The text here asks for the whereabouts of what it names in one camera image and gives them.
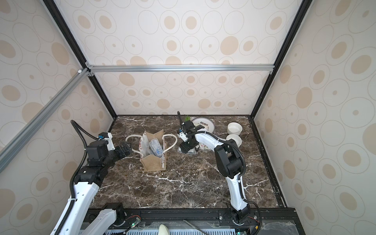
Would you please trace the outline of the clear compass set case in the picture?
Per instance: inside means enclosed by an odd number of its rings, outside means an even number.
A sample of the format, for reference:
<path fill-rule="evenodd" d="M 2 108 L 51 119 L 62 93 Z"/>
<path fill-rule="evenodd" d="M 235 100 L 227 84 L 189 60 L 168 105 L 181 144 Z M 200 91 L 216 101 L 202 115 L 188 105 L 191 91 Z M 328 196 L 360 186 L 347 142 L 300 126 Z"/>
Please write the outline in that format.
<path fill-rule="evenodd" d="M 178 148 L 178 152 L 179 153 L 183 153 L 183 151 L 182 151 L 182 149 L 179 147 Z M 196 151 L 196 149 L 191 149 L 191 150 L 189 150 L 188 152 L 187 152 L 187 154 L 191 154 L 191 155 L 195 155 L 195 154 L 197 154 L 197 151 Z"/>
<path fill-rule="evenodd" d="M 163 146 L 160 144 L 157 138 L 154 138 L 149 142 L 149 148 L 154 156 L 159 158 L 163 156 Z"/>

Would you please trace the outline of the patterned canvas tote bag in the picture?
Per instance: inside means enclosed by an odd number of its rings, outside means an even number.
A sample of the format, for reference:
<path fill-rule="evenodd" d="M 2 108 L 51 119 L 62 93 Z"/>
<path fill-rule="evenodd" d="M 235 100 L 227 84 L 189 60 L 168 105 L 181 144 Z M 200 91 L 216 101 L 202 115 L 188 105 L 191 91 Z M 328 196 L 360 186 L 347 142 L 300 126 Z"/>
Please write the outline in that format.
<path fill-rule="evenodd" d="M 138 150 L 132 149 L 140 154 L 140 162 L 147 172 L 157 172 L 166 170 L 167 152 L 177 144 L 177 137 L 173 134 L 165 134 L 164 130 L 154 134 L 144 132 L 142 135 L 129 135 L 129 139 L 138 138 Z"/>

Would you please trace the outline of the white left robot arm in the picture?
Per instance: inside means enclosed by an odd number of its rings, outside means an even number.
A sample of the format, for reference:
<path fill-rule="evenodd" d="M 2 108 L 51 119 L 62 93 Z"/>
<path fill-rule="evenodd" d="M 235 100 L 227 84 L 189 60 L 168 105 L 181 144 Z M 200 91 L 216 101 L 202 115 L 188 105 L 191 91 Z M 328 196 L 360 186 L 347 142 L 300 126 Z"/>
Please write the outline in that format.
<path fill-rule="evenodd" d="M 115 163 L 131 155 L 130 142 L 114 146 L 111 133 L 100 133 L 99 139 L 85 147 L 87 164 L 76 171 L 70 181 L 70 198 L 52 235 L 78 235 L 84 218 L 95 195 L 99 191 L 108 170 Z"/>

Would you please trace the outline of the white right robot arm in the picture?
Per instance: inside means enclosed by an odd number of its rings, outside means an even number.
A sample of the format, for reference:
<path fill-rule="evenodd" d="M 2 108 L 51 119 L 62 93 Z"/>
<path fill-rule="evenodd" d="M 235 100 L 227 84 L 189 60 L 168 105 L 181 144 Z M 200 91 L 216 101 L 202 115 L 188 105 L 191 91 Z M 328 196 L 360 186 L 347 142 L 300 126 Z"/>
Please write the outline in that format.
<path fill-rule="evenodd" d="M 177 134 L 183 141 L 179 145 L 181 151 L 187 154 L 202 143 L 214 152 L 217 169 L 228 183 L 233 220 L 238 223 L 243 221 L 249 215 L 251 207 L 247 203 L 242 183 L 246 163 L 237 143 L 232 139 L 221 139 L 206 131 L 203 126 L 195 126 L 190 120 L 179 121 L 180 128 Z"/>

